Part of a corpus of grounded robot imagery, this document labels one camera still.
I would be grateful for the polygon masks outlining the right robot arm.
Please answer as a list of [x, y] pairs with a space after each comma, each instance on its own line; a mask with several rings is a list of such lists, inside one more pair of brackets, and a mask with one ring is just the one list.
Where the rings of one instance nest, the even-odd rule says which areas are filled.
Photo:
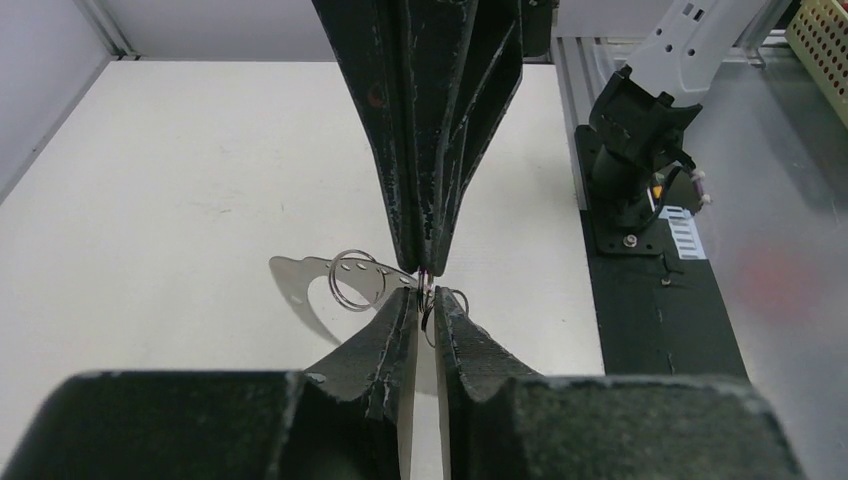
[[[371, 145], [399, 267], [444, 273], [462, 198], [522, 77], [549, 1], [318, 1]], [[676, 1], [596, 100], [605, 154], [642, 184], [684, 129], [759, 1]]]

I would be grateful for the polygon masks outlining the perforated metal ring plate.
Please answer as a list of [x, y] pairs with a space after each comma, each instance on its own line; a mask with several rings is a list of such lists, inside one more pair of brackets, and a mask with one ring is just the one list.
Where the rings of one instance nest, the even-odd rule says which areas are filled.
[[[286, 256], [273, 256], [268, 261], [271, 276], [281, 293], [285, 302], [289, 305], [299, 320], [314, 334], [320, 338], [338, 346], [342, 340], [335, 335], [326, 323], [320, 319], [312, 301], [309, 299], [310, 287], [319, 282], [329, 289], [328, 285], [328, 263], [331, 259], [307, 256], [295, 259]], [[415, 287], [416, 278], [390, 265], [377, 264], [385, 274], [387, 289], [383, 295], [379, 308], [388, 299], [388, 296], [397, 288]]]

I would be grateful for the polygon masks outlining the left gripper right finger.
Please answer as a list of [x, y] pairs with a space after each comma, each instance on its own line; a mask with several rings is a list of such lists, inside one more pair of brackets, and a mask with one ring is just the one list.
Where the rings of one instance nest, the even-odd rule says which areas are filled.
[[511, 379], [540, 376], [472, 321], [447, 288], [435, 291], [433, 323], [440, 398], [450, 410], [488, 401]]

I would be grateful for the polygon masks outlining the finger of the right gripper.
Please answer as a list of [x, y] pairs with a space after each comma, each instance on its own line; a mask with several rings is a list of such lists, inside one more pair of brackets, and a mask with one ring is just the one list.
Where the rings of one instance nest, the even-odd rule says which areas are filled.
[[401, 1], [317, 0], [330, 42], [369, 141], [398, 267], [420, 267], [401, 58]]
[[410, 1], [413, 267], [443, 275], [464, 189], [520, 80], [519, 1]]

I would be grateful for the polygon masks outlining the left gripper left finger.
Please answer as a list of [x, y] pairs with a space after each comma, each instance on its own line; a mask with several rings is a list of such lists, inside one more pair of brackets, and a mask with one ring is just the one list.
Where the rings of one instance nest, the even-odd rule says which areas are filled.
[[329, 398], [392, 424], [414, 390], [418, 310], [410, 287], [395, 289], [361, 330], [306, 369]]

